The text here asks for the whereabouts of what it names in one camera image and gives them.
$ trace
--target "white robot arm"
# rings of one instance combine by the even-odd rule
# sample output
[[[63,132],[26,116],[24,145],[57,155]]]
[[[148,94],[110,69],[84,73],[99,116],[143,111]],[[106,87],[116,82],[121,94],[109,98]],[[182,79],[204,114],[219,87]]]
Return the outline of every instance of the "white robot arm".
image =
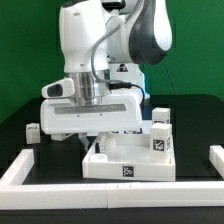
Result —
[[[131,11],[127,16],[116,13],[125,9]],[[47,98],[41,106],[43,131],[138,130],[141,95],[108,88],[112,82],[104,79],[108,56],[115,63],[159,63],[172,43],[166,0],[67,2],[60,12],[60,39],[66,82],[59,80],[42,89]]]

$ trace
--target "black surface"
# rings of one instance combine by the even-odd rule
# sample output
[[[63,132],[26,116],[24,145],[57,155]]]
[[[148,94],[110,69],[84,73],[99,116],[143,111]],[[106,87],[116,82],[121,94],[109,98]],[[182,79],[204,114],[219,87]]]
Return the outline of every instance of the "black surface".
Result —
[[[209,164],[209,146],[224,144],[224,103],[213,96],[151,96],[153,107],[171,108],[177,181],[221,180]],[[104,183],[83,179],[85,153],[77,136],[62,143],[41,133],[41,144],[25,144],[25,126],[39,123],[41,99],[30,101],[0,125],[0,176],[23,148],[34,148],[35,165],[24,184]],[[143,117],[151,118],[145,106]],[[4,223],[223,223],[223,207],[0,211]]]

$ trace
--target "small white cube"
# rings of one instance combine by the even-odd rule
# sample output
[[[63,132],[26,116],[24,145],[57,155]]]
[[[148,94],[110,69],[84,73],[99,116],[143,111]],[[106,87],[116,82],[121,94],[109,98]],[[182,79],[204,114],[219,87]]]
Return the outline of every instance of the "small white cube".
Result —
[[[26,142],[27,144],[40,143],[40,125],[27,124],[26,125]]]
[[[150,151],[168,153],[171,136],[171,124],[155,123],[150,130]]]
[[[163,123],[170,124],[170,109],[168,108],[155,108],[152,111],[152,124]]]

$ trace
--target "black label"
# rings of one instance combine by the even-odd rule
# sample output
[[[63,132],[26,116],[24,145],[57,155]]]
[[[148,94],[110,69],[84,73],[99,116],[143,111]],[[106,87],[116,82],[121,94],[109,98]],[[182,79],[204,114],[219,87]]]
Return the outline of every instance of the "black label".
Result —
[[[163,140],[153,139],[153,150],[164,151],[165,145]]]
[[[117,72],[128,72],[128,69],[125,64],[120,64],[119,68],[117,69]]]
[[[134,177],[134,167],[123,166],[123,177]]]

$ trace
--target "green backdrop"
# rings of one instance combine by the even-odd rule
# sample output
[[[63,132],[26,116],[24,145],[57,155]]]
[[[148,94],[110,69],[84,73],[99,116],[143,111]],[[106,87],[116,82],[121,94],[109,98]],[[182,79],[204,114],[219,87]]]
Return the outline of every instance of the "green backdrop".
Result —
[[[63,77],[58,14],[64,0],[0,1],[0,122]],[[174,35],[165,61],[141,66],[150,94],[224,100],[224,1],[168,0]]]

